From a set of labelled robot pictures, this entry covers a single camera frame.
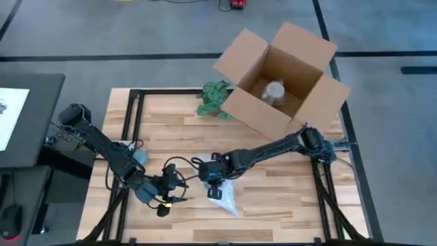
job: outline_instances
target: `box flap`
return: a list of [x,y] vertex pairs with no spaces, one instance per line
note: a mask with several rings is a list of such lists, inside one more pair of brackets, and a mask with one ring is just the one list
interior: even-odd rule
[[284,137],[291,121],[289,116],[238,87],[221,109],[271,140]]
[[268,43],[244,29],[214,64],[214,69],[238,84],[259,61]]
[[272,45],[322,71],[337,50],[332,42],[290,23],[282,25]]
[[349,87],[323,74],[305,98],[295,119],[323,133],[328,130],[349,93]]

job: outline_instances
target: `plastic bag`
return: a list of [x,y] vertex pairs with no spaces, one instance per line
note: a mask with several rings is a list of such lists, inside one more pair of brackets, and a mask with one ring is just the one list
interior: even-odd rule
[[[211,161],[210,154],[199,154],[197,156],[202,161]],[[203,182],[203,187],[208,190],[211,186],[206,182]],[[224,208],[226,211],[230,212],[233,216],[239,217],[237,206],[235,203],[235,195],[234,195],[234,184],[232,180],[225,180],[223,184],[220,186],[220,190],[222,191],[221,200],[211,199],[210,201],[217,206]]]
[[285,103],[285,88],[282,80],[272,81],[265,88],[261,99],[270,106],[281,106]]

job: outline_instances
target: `cardboard box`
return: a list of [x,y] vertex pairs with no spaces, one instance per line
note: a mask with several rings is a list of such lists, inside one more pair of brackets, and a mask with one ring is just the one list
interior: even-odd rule
[[[244,29],[214,68],[236,84],[221,109],[269,139],[280,139],[302,124],[325,131],[350,89],[323,72],[337,46],[284,23],[271,44]],[[265,86],[282,79],[285,105],[260,98]]]

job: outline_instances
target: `artificial plant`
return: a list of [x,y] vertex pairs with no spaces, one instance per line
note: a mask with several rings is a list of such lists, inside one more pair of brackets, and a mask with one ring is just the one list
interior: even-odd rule
[[197,108],[198,115],[212,115],[221,119],[232,119],[232,116],[220,110],[221,105],[229,96],[227,87],[229,83],[226,81],[207,82],[197,98],[203,100],[203,105]]

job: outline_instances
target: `red object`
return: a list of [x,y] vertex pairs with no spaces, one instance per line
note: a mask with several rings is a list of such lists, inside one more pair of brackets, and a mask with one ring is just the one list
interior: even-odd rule
[[229,4],[231,5],[231,8],[242,9],[245,7],[246,3],[247,0],[229,0]]

